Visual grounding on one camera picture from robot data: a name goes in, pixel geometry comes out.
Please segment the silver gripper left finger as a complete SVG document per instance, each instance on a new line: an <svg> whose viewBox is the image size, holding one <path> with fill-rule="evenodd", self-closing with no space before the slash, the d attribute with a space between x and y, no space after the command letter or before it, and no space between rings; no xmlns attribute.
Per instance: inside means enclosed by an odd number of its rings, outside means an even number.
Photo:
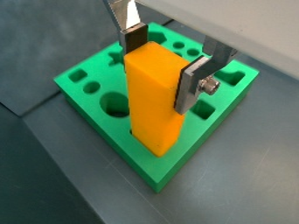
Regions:
<svg viewBox="0 0 299 224"><path fill-rule="evenodd" d="M135 0L103 0L113 18L125 54L149 41L149 25L142 22Z"/></svg>

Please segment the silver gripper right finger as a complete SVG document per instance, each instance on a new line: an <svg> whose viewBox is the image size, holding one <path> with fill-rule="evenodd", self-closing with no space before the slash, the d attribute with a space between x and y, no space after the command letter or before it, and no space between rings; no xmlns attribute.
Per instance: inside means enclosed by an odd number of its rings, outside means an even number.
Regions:
<svg viewBox="0 0 299 224"><path fill-rule="evenodd" d="M214 74L234 60L239 52L210 36L205 38L202 50L210 57L201 56L181 72L174 102L175 111L181 115L194 106L201 93L217 93L221 82L214 79Z"/></svg>

